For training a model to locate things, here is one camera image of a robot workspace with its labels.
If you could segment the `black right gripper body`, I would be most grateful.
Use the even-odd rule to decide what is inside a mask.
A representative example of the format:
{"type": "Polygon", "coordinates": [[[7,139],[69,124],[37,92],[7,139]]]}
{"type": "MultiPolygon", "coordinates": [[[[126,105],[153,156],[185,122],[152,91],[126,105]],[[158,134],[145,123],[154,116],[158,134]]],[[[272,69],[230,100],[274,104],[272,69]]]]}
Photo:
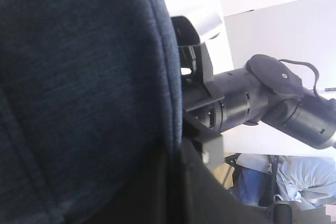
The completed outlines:
{"type": "Polygon", "coordinates": [[[204,84],[198,78],[182,77],[183,137],[189,139],[209,169],[224,162],[223,136],[220,128],[222,113],[220,95],[212,82],[204,84]]]}

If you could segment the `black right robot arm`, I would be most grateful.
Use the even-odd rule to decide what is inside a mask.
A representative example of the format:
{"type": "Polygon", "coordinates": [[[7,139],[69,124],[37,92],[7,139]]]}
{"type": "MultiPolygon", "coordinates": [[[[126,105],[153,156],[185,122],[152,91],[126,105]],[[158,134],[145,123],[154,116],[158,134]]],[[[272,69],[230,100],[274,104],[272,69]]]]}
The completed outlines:
{"type": "Polygon", "coordinates": [[[243,68],[214,74],[209,57],[185,60],[181,77],[183,134],[203,163],[224,162],[222,133],[259,122],[317,150],[335,147],[335,100],[309,90],[288,68],[289,60],[254,55],[243,68]]]}

